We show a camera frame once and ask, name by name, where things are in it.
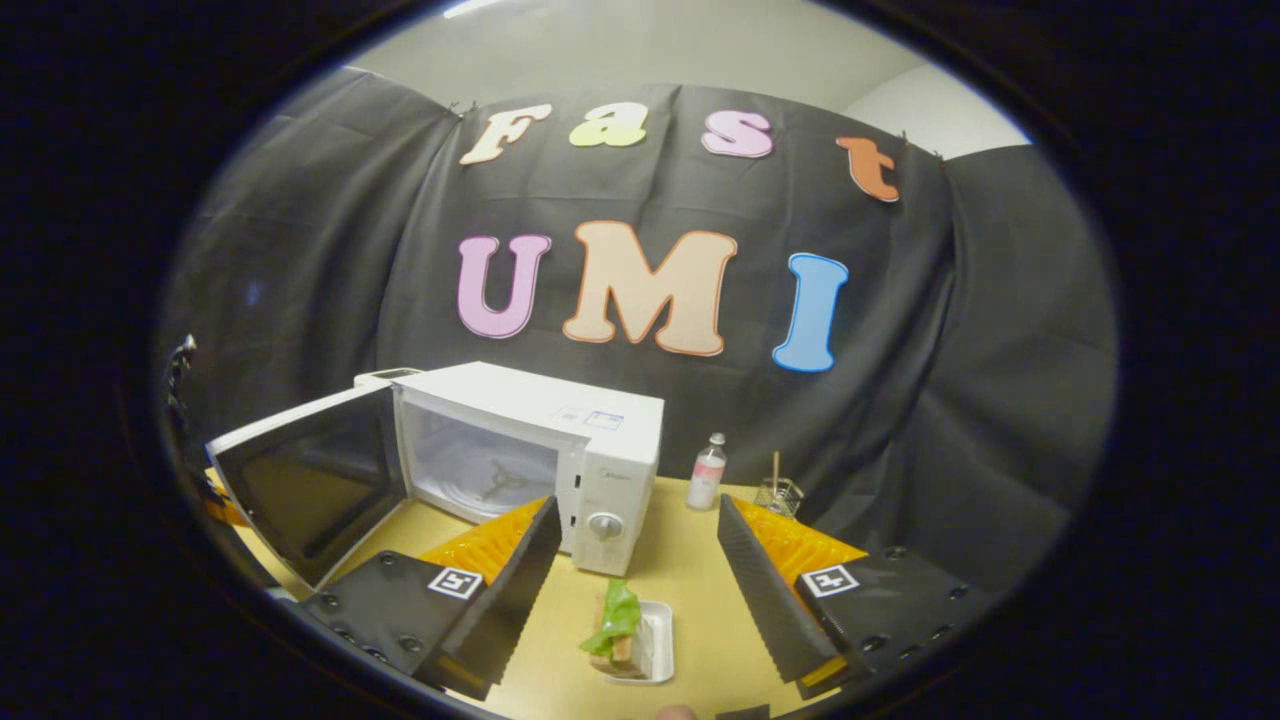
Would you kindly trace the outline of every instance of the table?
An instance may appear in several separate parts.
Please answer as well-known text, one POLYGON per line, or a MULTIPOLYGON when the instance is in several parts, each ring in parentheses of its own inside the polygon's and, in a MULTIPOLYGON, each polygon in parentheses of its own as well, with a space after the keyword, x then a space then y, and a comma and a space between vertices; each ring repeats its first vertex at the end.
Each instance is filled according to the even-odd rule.
MULTIPOLYGON (((517 720, 648 720, 664 705, 689 705, 701 719, 769 705, 781 715, 833 694, 800 700, 783 684, 733 580, 716 538, 719 503, 707 512, 685 506, 687 480, 658 478, 644 529, 627 569, 627 587, 640 600, 671 606, 676 674, 660 685, 621 685, 588 666, 577 644, 590 637, 595 598, 608 577, 573 568, 567 555, 552 564, 502 682, 484 702, 449 694, 517 720)), ((754 487, 722 486, 753 500, 754 487)), ((348 573, 378 552, 419 556, 472 525, 421 502, 407 502, 388 518, 338 569, 348 573)), ((300 600, 306 587, 275 559, 251 529, 236 528, 250 551, 300 600)))

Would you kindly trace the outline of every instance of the bread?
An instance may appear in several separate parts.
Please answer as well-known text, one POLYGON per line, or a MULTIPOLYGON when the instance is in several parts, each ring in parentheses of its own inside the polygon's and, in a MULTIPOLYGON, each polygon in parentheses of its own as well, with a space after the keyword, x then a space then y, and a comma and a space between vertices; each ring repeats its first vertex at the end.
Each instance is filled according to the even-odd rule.
MULTIPOLYGON (((595 625, 600 626, 600 616, 604 611, 604 598, 595 605, 595 625)), ((613 638, 612 657, 593 655, 591 667, 605 675, 623 678, 628 680, 646 680, 653 676, 653 629, 641 616, 636 625, 636 634, 626 638, 613 638)))

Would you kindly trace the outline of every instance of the sandwich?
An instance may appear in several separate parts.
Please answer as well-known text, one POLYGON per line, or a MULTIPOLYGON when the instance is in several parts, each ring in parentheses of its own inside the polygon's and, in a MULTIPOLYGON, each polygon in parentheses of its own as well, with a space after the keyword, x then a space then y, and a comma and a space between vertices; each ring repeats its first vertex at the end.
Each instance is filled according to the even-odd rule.
POLYGON ((595 634, 579 646, 589 653, 591 667, 628 680, 653 676, 653 628, 626 580, 609 580, 608 592, 596 603, 594 626, 595 634))

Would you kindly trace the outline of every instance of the white microwave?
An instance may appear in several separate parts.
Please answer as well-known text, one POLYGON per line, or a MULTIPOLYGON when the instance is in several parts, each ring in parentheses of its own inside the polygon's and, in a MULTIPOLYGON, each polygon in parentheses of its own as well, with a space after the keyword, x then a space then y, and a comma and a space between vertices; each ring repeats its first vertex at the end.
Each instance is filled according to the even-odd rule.
POLYGON ((481 523, 553 493, 573 565, 626 573, 658 468, 662 400, 488 363, 355 384, 206 446, 246 520, 310 588, 402 502, 481 523))

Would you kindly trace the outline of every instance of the plastic bottle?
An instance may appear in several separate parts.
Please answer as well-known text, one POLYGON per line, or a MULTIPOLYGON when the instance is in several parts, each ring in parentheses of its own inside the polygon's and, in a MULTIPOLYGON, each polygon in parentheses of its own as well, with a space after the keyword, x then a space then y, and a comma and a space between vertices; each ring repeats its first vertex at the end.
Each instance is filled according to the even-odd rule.
POLYGON ((692 510, 710 510, 719 495, 719 480, 724 475, 728 455, 724 455, 724 436, 714 433, 712 443, 698 454, 694 462, 694 477, 689 483, 689 496, 685 505, 692 510))

